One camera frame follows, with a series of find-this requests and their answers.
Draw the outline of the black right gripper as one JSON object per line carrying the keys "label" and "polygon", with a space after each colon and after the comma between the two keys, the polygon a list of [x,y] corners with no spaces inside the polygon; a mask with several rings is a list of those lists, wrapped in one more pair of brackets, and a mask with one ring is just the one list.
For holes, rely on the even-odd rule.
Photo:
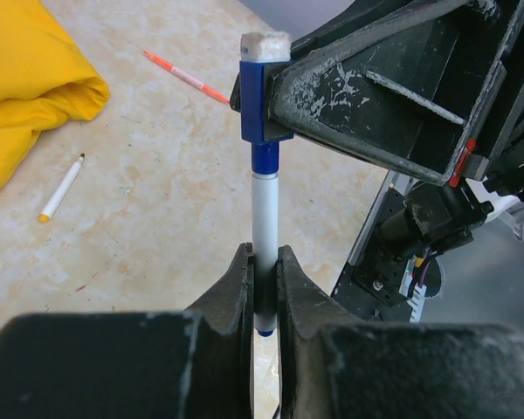
{"label": "black right gripper", "polygon": [[423,182],[524,187],[524,1],[356,1],[293,43],[269,114]]}

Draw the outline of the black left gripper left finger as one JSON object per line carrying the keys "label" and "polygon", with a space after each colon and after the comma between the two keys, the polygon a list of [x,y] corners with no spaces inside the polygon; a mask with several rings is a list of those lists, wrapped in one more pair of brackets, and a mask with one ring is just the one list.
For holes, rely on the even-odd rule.
{"label": "black left gripper left finger", "polygon": [[0,331],[0,418],[250,418],[252,247],[181,311],[31,313]]}

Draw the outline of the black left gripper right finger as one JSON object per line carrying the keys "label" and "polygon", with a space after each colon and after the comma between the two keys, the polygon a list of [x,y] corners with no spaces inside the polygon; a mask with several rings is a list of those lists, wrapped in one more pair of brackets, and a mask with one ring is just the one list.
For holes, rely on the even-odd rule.
{"label": "black left gripper right finger", "polygon": [[283,418],[524,418],[524,336],[500,325],[356,318],[283,246]]}

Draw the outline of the white blue-end pen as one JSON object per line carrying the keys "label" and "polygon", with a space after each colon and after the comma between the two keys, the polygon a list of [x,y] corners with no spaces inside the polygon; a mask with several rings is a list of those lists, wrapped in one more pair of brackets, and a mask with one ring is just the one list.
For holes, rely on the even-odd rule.
{"label": "white blue-end pen", "polygon": [[276,264],[279,255],[279,176],[252,174],[254,327],[269,337],[277,327]]}

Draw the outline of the small blue pen cap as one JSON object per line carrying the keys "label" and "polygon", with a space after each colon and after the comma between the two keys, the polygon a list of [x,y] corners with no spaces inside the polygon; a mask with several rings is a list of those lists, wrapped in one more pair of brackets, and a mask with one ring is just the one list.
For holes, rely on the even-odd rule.
{"label": "small blue pen cap", "polygon": [[273,78],[291,61],[291,39],[283,31],[249,32],[240,40],[241,138],[251,144],[251,166],[257,175],[279,171],[279,144],[293,130],[271,120]]}

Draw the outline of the thin white yellow-end pen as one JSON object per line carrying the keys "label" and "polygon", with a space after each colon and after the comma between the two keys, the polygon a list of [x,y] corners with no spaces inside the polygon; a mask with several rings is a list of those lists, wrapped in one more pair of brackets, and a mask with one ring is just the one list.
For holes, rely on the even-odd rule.
{"label": "thin white yellow-end pen", "polygon": [[56,188],[51,198],[49,199],[47,204],[44,206],[44,208],[41,210],[40,214],[38,215],[38,221],[40,223],[48,223],[52,219],[55,212],[59,208],[59,205],[62,203],[68,190],[71,188],[73,182],[75,181],[80,170],[82,169],[85,158],[86,158],[86,155],[84,153],[80,154],[78,159],[73,163],[70,169],[66,172],[61,183]]}

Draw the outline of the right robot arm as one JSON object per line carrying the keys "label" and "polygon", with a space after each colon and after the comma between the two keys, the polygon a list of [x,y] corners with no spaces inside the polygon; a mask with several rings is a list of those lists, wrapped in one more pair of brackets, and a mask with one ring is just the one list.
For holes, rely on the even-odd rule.
{"label": "right robot arm", "polygon": [[231,108],[252,168],[298,135],[429,184],[502,193],[524,140],[524,1],[356,1],[316,31],[240,40]]}

